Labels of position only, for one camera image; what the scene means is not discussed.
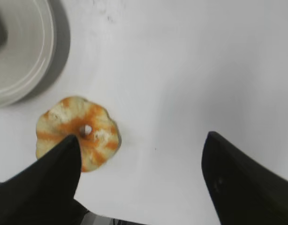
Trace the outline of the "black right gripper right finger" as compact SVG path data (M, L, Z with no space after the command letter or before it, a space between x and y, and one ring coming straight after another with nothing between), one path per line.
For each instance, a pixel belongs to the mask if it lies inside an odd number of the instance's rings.
M288 181L215 131L207 135L201 168L222 225L288 225Z

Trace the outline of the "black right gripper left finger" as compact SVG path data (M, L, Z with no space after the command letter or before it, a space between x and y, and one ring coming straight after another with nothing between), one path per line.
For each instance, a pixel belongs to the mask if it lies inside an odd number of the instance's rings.
M67 136L31 166L0 183L0 225L79 225L74 199L81 175L78 139Z

